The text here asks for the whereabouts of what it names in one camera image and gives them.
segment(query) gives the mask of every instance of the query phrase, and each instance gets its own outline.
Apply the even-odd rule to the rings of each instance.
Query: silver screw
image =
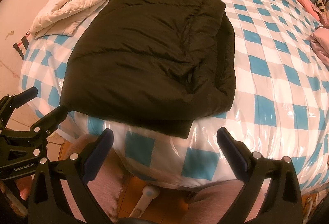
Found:
[[[261,153],[259,153],[259,152],[253,152],[252,153],[252,156],[255,158],[255,159],[260,159],[261,158]]]
[[[35,149],[34,151],[33,151],[33,155],[34,156],[38,156],[40,154],[40,150],[39,149]]]
[[[70,159],[73,160],[73,161],[76,160],[76,159],[78,159],[78,157],[79,157],[79,155],[77,153],[72,153],[70,155]]]
[[[283,157],[283,160],[284,160],[286,163],[288,163],[288,164],[291,162],[291,159],[290,159],[289,156],[285,156],[285,157]]]
[[[40,160],[40,163],[41,163],[41,164],[45,164],[45,163],[46,163],[46,161],[47,161],[47,158],[46,158],[46,157],[44,157],[44,158],[41,158],[41,160]]]

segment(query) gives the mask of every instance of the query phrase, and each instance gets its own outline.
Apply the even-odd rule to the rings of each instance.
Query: plaid fabric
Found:
[[[72,140],[109,127],[128,170],[153,184],[179,188],[235,178],[216,141],[217,130],[225,126],[251,151],[291,156],[303,193],[327,182],[329,73],[308,40],[318,22],[295,0],[223,2],[236,34],[237,86],[229,112],[195,120],[187,140],[77,112],[69,113],[58,133]],[[31,41],[20,86],[39,89],[30,102],[39,117],[59,105],[67,60],[101,9],[73,37]]]
[[[13,48],[19,53],[22,59],[24,59],[27,47],[29,46],[31,40],[32,35],[27,33],[22,39],[13,45]]]

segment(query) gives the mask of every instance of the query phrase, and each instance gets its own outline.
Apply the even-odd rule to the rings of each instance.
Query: person's leg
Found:
[[[81,136],[65,153],[64,158],[68,158],[72,153],[80,153],[89,143],[94,142],[97,136],[83,135]],[[110,150],[96,179],[88,183],[91,193],[94,195],[98,204],[102,207],[109,218],[116,222],[117,207],[122,185],[129,178],[129,172],[124,168],[120,158],[113,149]],[[71,207],[75,218],[84,221],[78,207],[73,199],[72,193],[68,187],[67,181],[61,181],[65,196]]]
[[[217,224],[234,202],[242,186],[242,181],[231,180],[202,189],[189,202],[188,211],[181,224]],[[263,200],[264,194],[260,192],[247,221],[257,216]]]

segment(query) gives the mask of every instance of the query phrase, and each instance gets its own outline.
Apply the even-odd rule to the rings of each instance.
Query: blue and white checkered tablecloth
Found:
[[[295,0],[222,1],[236,34],[237,86],[229,112],[195,120],[187,140],[77,112],[69,114],[58,133],[74,140],[109,127],[128,170],[154,184],[181,188],[235,178],[216,142],[216,131],[225,126],[251,151],[275,159],[291,156],[302,193],[327,182],[329,72],[308,39],[318,22]],[[67,60],[102,8],[73,37],[31,41],[20,90],[38,88],[29,105],[39,117],[59,105]]]

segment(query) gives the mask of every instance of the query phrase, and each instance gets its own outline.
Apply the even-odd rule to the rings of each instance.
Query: wooden floor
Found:
[[[65,141],[60,149],[61,160],[70,143]],[[132,177],[124,184],[124,190],[120,195],[118,213],[120,217],[128,217],[142,196],[142,191],[147,183],[137,177]],[[142,219],[159,224],[179,224],[187,211],[185,199],[189,192],[160,188],[160,194],[148,206]]]

